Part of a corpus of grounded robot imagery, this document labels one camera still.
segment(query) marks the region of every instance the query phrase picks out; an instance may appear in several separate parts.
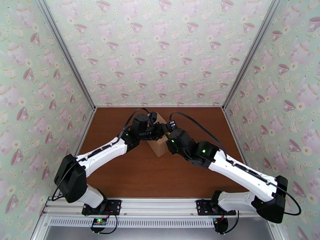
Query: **black wire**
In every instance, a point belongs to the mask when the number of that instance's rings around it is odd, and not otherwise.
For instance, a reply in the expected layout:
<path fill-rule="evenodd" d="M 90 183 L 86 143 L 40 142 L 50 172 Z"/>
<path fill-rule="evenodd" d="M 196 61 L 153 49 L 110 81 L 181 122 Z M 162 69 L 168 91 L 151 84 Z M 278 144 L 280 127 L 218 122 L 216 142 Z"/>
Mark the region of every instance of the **black wire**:
<path fill-rule="evenodd" d="M 238 217 L 236 219 L 236 223 L 233 225 L 232 228 L 230 228 L 228 231 L 224 232 L 223 234 L 227 234 L 227 233 L 231 232 L 237 226 L 238 222 L 239 222 L 239 211 L 238 211 Z"/>
<path fill-rule="evenodd" d="M 286 215 L 291 215 L 291 216 L 298 216 L 301 214 L 301 207 L 300 205 L 298 204 L 298 202 L 296 201 L 296 199 L 291 195 L 289 194 L 286 190 L 283 190 L 282 188 L 280 188 L 278 185 L 275 185 L 273 183 L 270 183 L 271 185 L 275 186 L 276 188 L 280 189 L 282 192 L 284 192 L 286 195 L 288 195 L 292 200 L 293 202 L 297 205 L 298 207 L 298 213 L 289 213 L 289 212 L 284 212 L 284 214 Z"/>
<path fill-rule="evenodd" d="M 140 111 L 140 110 L 145 110 L 148 114 L 150 113 L 150 112 L 149 112 L 147 109 L 145 109 L 145 108 L 139 108 L 139 109 L 135 110 L 135 111 L 131 114 L 131 116 L 128 118 L 128 120 L 126 121 L 126 123 L 124 124 L 124 126 L 123 126 L 123 128 L 122 128 L 122 130 L 121 130 L 121 132 L 120 132 L 120 134 L 119 134 L 119 136 L 118 136 L 117 141 L 114 142 L 114 143 L 112 143 L 112 145 L 114 145 L 114 144 L 116 144 L 116 143 L 119 142 L 119 140 L 121 139 L 121 137 L 122 137 L 122 135 L 123 135 L 123 132 L 126 130 L 128 124 L 129 124 L 130 120 L 131 120 L 132 117 L 136 114 L 136 112 L 137 112 L 137 111 Z"/>
<path fill-rule="evenodd" d="M 197 122 L 195 119 L 191 118 L 190 116 L 184 114 L 183 112 L 173 112 L 170 117 L 169 117 L 169 120 L 170 122 L 172 121 L 172 115 L 173 114 L 179 114 L 179 115 L 182 115 L 184 116 L 185 118 L 191 120 L 192 122 L 194 122 L 199 128 L 201 128 L 204 132 L 206 132 L 217 144 L 218 146 L 220 146 L 221 150 L 223 151 L 226 159 L 227 159 L 227 153 L 226 153 L 226 149 L 225 147 L 223 146 L 223 144 L 220 142 L 220 140 L 218 140 L 213 134 L 211 134 L 204 126 L 202 126 L 199 122 Z"/>
<path fill-rule="evenodd" d="M 117 218 L 117 216 L 116 216 L 116 215 L 114 215 L 114 216 L 115 216 L 115 218 L 116 218 L 116 226 L 114 227 L 114 229 L 113 229 L 111 232 L 99 232 L 99 234 L 105 234 L 105 235 L 107 235 L 107 234 L 114 233 L 114 231 L 115 231 L 115 230 L 117 230 L 117 226 L 118 226 L 118 218 Z"/>
<path fill-rule="evenodd" d="M 55 190 L 55 191 L 53 192 L 53 194 L 52 194 L 51 201 L 56 201 L 56 200 L 61 199 L 61 198 L 63 197 L 63 195 L 62 195 L 62 196 L 59 196 L 59 197 L 57 197 L 57 198 L 54 198 L 55 194 L 57 193 L 60 185 L 62 184 L 62 181 L 64 180 L 64 178 L 66 177 L 66 175 L 68 174 L 68 172 L 70 172 L 71 169 L 74 168 L 74 166 L 79 163 L 79 161 L 76 161 L 76 162 L 66 171 L 66 173 L 62 176 L 60 182 L 58 183 L 58 185 L 57 185 L 57 187 L 56 187 L 56 190 Z"/>

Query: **teapot pattern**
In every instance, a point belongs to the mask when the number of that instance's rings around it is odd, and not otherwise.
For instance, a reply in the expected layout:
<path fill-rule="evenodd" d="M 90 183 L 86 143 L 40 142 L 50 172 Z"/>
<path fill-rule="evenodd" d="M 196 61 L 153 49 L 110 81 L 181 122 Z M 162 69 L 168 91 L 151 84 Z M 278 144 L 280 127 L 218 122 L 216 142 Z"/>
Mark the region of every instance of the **teapot pattern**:
<path fill-rule="evenodd" d="M 57 11 L 77 18 L 76 2 L 63 0 Z M 91 108 L 36 3 L 1 4 L 0 239 L 25 239 L 54 190 L 57 161 L 74 150 Z M 90 55 L 83 46 L 83 55 Z M 99 81 L 103 73 L 92 72 L 90 79 Z"/>
<path fill-rule="evenodd" d="M 97 106 L 221 106 L 271 1 L 47 0 L 47 4 L 56 10 L 52 15 Z M 125 88 L 118 90 L 119 83 Z M 199 83 L 205 87 L 195 94 Z M 157 84 L 166 87 L 159 92 L 154 89 Z"/>
<path fill-rule="evenodd" d="M 263 173 L 289 179 L 288 190 L 299 201 L 302 214 L 298 218 L 284 217 L 282 226 L 288 239 L 320 239 L 317 4 L 320 0 L 284 1 L 240 89 L 225 108 L 248 163 Z M 296 211 L 288 198 L 286 211 Z"/>

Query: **brown table surface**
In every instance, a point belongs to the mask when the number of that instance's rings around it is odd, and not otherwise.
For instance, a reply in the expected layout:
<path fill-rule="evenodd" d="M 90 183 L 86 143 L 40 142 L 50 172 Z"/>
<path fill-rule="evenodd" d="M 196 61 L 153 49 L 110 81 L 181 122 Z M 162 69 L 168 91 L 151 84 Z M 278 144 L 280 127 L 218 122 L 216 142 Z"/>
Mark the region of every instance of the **brown table surface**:
<path fill-rule="evenodd" d="M 98 108 L 80 151 L 87 153 L 116 137 L 136 108 Z M 220 108 L 148 108 L 166 121 L 174 111 L 183 112 L 207 128 L 225 146 L 227 153 L 242 162 L 230 129 Z M 212 139 L 191 121 L 173 115 L 177 125 L 196 141 Z M 179 155 L 157 157 L 146 141 L 125 155 L 97 169 L 88 184 L 107 197 L 187 197 L 210 198 L 215 190 L 244 192 L 245 188 L 229 178 L 196 167 Z"/>

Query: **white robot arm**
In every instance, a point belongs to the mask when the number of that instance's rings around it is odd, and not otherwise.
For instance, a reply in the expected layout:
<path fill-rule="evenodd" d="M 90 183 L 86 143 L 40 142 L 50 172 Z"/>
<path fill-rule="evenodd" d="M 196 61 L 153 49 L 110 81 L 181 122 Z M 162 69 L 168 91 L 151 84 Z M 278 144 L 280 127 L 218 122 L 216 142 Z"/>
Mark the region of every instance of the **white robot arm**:
<path fill-rule="evenodd" d="M 249 190 L 245 193 L 216 191 L 210 204 L 217 214 L 243 210 L 257 212 L 275 223 L 282 221 L 288 183 L 285 178 L 274 178 L 258 172 L 207 141 L 196 143 L 174 121 L 167 124 L 154 123 L 155 117 L 156 113 L 138 114 L 132 126 L 109 143 L 77 157 L 66 156 L 54 181 L 67 202 L 80 201 L 98 209 L 98 212 L 103 211 L 107 198 L 99 190 L 87 185 L 86 177 L 105 163 L 138 146 L 141 140 L 157 140 L 165 135 L 172 154 L 180 154 L 196 166 L 225 175 Z"/>

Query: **cardboard box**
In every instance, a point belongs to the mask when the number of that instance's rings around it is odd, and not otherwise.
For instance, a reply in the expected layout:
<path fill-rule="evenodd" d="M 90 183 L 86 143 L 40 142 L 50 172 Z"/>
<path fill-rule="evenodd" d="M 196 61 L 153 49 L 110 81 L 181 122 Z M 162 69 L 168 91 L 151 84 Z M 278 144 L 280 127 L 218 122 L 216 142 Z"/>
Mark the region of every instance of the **cardboard box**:
<path fill-rule="evenodd" d="M 163 124 L 166 124 L 167 122 L 160 116 L 159 114 L 157 115 L 157 120 L 156 122 L 160 122 Z M 154 153 L 157 155 L 157 157 L 160 157 L 167 152 L 169 152 L 168 147 L 166 145 L 166 141 L 168 138 L 166 136 L 162 137 L 161 139 L 157 141 L 147 141 L 151 149 L 154 151 Z"/>

